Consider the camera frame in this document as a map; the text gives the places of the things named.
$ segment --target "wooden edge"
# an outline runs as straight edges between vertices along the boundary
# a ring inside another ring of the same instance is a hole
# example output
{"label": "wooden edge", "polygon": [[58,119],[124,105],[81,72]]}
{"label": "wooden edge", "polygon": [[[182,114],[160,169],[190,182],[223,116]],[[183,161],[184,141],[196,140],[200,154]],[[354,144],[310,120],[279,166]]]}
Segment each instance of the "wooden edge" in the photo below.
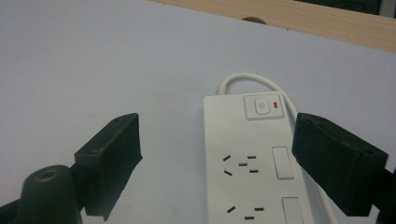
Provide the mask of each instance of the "wooden edge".
{"label": "wooden edge", "polygon": [[290,0],[151,0],[396,52],[396,20]]}

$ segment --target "table surface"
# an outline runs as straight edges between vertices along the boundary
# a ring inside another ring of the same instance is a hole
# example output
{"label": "table surface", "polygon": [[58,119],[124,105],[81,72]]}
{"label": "table surface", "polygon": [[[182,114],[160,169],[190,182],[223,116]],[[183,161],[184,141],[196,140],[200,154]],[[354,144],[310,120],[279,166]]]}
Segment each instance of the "table surface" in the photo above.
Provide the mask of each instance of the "table surface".
{"label": "table surface", "polygon": [[396,20],[291,0],[154,0],[396,52]]}
{"label": "table surface", "polygon": [[107,223],[207,223],[203,98],[237,72],[271,78],[301,111],[388,152],[393,170],[395,71],[394,53],[149,1],[0,1],[0,204],[136,112],[144,159]]}

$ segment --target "power cord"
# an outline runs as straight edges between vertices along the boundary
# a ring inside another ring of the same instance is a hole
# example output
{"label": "power cord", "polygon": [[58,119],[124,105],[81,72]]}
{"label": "power cord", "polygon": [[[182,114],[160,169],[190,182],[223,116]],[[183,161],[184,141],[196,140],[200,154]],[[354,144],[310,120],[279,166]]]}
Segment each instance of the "power cord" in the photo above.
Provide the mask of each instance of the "power cord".
{"label": "power cord", "polygon": [[[218,95],[227,94],[228,85],[231,82],[233,82],[234,80],[241,79],[241,78],[246,78],[246,79],[260,82],[261,84],[264,84],[264,85],[270,87],[274,91],[282,92],[284,99],[285,99],[286,106],[288,107],[288,110],[291,113],[291,115],[294,119],[294,122],[295,122],[295,120],[297,119],[298,111],[297,111],[296,106],[294,105],[294,102],[282,90],[282,88],[280,88],[274,81],[272,81],[271,79],[269,79],[267,77],[262,77],[262,76],[252,74],[252,73],[237,73],[237,74],[230,75],[229,77],[226,77],[221,82],[221,84],[219,86]],[[329,197],[326,195],[326,192],[320,187],[320,185],[316,184],[316,186],[318,189],[318,193],[319,193],[321,202],[322,202],[323,207],[326,211],[327,219],[329,219],[330,224],[338,224],[337,217],[334,214],[334,210],[332,209],[332,205],[330,204]]]}

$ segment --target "power outlet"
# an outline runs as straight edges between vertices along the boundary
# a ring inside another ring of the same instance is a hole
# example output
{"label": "power outlet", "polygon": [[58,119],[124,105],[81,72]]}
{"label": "power outlet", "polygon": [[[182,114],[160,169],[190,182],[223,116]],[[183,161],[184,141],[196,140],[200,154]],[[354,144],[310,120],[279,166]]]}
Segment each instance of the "power outlet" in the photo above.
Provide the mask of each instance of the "power outlet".
{"label": "power outlet", "polygon": [[280,92],[205,98],[208,223],[313,224]]}

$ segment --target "power strip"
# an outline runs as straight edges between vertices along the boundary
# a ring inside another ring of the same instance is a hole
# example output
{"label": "power strip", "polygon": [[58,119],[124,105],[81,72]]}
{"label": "power strip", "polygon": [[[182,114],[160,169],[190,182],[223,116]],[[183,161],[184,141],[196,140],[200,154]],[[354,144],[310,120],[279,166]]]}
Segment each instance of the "power strip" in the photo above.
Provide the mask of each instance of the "power strip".
{"label": "power strip", "polygon": [[279,91],[205,98],[209,224],[313,224]]}

